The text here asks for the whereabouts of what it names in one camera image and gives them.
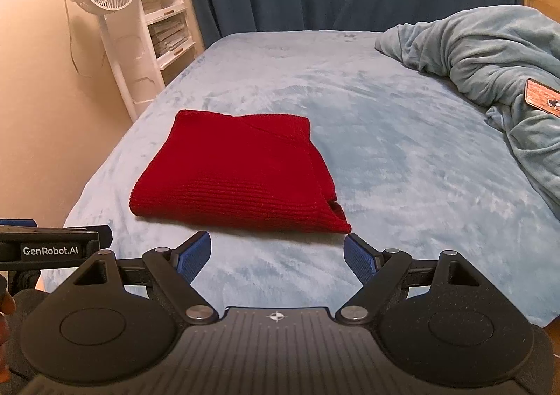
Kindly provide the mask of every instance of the fleece bedding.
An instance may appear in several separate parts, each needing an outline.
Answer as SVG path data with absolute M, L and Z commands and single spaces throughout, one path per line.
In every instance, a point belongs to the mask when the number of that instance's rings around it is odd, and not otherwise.
M 518 5 L 460 11 L 387 30 L 376 48 L 407 67 L 450 77 L 488 108 L 533 186 L 560 219 L 560 118 L 525 102 L 528 79 L 560 91 L 560 24 Z
M 546 325 L 560 314 L 560 222 L 512 155 L 509 136 L 486 123 L 490 103 L 474 104 L 449 79 L 384 55 L 376 49 L 383 39 L 304 31 L 220 40 L 135 122 L 66 225 L 109 224 L 119 258 L 178 246 L 198 229 L 141 219 L 128 204 L 177 112 L 302 115 L 353 232 L 414 258 L 458 250 L 530 321 Z M 208 230 L 212 255 L 192 285 L 218 311 L 334 312 L 361 286 L 344 262 L 343 235 Z M 44 271 L 47 290 L 70 272 Z

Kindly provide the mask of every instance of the beige wall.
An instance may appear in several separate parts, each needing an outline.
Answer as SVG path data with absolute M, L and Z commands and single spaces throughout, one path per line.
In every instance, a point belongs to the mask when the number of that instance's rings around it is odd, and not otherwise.
M 60 226 L 130 127 L 97 19 L 64 0 L 0 0 L 0 217 Z

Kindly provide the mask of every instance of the logo label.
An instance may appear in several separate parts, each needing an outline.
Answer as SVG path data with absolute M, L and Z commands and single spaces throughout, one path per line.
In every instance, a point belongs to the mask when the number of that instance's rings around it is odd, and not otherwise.
M 70 261 L 82 257 L 75 243 L 22 243 L 22 261 Z
M 280 311 L 275 311 L 271 315 L 267 316 L 267 318 L 270 318 L 274 322 L 278 323 L 278 321 L 281 321 L 282 319 L 287 318 L 287 316 L 283 313 L 280 313 Z

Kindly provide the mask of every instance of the crumpled blanket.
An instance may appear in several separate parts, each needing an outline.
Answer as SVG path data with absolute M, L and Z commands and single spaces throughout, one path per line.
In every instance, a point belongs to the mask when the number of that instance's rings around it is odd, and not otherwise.
M 560 219 L 560 118 L 525 102 L 527 79 L 560 90 L 560 24 L 538 10 L 502 5 L 393 27 L 376 49 L 418 71 L 449 77 L 488 108 L 525 175 Z

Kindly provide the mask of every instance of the fan pole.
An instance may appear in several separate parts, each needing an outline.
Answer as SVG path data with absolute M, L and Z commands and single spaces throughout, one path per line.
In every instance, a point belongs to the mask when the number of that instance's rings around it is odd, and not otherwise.
M 128 90 L 127 82 L 124 80 L 123 70 L 120 68 L 117 55 L 113 49 L 113 44 L 111 42 L 111 37 L 109 35 L 109 28 L 107 27 L 107 21 L 104 16 L 99 16 L 99 28 L 101 30 L 101 39 L 103 41 L 103 46 L 105 46 L 105 52 L 107 53 L 107 59 L 113 70 L 113 75 L 115 76 L 115 81 L 120 90 L 120 95 L 124 101 L 124 105 L 127 107 L 128 114 L 131 117 L 132 122 L 138 119 L 138 113 L 134 106 L 131 94 Z

